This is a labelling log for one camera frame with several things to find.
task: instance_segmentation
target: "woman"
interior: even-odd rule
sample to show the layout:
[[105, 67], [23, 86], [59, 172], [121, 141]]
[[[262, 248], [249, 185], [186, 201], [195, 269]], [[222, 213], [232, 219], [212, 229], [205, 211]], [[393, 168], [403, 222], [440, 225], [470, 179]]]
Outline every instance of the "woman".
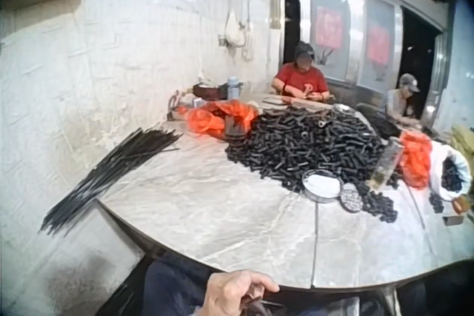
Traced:
[[298, 99], [325, 101], [330, 97], [323, 73], [312, 66], [314, 50], [302, 41], [295, 49], [295, 61], [284, 64], [272, 87], [282, 95]]

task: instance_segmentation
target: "white tiled wall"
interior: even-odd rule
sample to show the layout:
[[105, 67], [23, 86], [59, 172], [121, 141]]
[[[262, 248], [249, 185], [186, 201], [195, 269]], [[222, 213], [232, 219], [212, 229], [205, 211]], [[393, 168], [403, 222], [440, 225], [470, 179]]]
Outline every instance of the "white tiled wall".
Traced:
[[474, 127], [474, 9], [467, 0], [455, 7], [450, 74], [435, 129], [450, 132], [454, 124]]
[[[247, 0], [234, 0], [247, 17]], [[227, 0], [58, 0], [1, 15], [1, 293], [9, 316], [92, 315], [139, 252], [95, 211], [69, 235], [42, 218], [108, 150], [165, 114], [201, 68], [265, 87], [278, 66], [268, 0], [255, 58], [217, 46]]]

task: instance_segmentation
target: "plastic bottle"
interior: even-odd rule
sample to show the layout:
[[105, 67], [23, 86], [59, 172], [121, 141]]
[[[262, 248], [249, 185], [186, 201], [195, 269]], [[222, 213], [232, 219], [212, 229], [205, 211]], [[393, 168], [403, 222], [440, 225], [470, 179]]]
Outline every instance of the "plastic bottle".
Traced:
[[227, 100], [238, 99], [240, 96], [240, 81], [234, 75], [227, 79]]

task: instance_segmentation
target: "dark blue pants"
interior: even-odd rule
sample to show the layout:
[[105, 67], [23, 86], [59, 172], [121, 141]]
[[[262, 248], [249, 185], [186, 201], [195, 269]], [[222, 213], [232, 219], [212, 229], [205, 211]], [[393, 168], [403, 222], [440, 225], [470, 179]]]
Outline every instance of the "dark blue pants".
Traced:
[[[145, 276], [142, 316], [190, 316], [204, 301], [212, 271], [169, 253], [153, 262]], [[301, 316], [325, 316], [311, 309]]]

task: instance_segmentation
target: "gray cap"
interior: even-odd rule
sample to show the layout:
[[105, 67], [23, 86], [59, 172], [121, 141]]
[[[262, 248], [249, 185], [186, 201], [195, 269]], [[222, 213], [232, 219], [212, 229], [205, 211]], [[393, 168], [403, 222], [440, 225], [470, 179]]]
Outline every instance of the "gray cap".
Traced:
[[409, 73], [405, 73], [400, 77], [400, 87], [408, 87], [408, 89], [414, 93], [420, 91], [420, 89], [418, 89], [418, 82], [415, 76]]

